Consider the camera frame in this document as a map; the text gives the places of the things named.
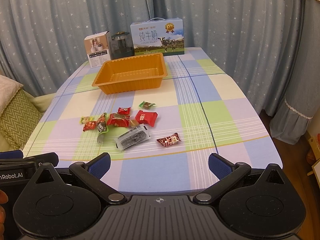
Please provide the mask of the left hand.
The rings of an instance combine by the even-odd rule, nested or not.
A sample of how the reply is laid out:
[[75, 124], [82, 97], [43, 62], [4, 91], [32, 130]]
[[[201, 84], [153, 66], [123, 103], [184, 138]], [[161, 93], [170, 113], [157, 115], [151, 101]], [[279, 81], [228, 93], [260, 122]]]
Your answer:
[[0, 191], [0, 238], [4, 239], [3, 233], [4, 233], [4, 221], [6, 218], [5, 210], [2, 207], [3, 204], [6, 204], [8, 202], [8, 197], [5, 192], [2, 190]]

